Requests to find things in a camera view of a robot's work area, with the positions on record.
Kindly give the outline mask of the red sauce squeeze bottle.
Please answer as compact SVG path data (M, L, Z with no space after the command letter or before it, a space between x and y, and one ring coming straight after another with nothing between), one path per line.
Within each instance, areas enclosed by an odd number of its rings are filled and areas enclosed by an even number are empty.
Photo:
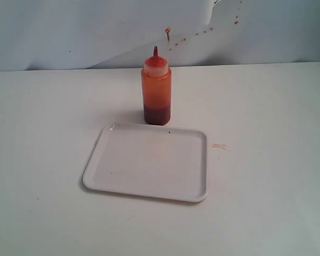
M165 125L171 118L172 70L154 46L141 70L143 118L150 125Z

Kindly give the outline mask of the white rectangular plastic tray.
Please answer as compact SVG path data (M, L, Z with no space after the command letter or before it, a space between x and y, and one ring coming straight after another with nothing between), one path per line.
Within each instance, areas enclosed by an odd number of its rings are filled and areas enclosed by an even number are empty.
M107 125L82 181L93 191L201 202L209 193L206 135L168 126Z

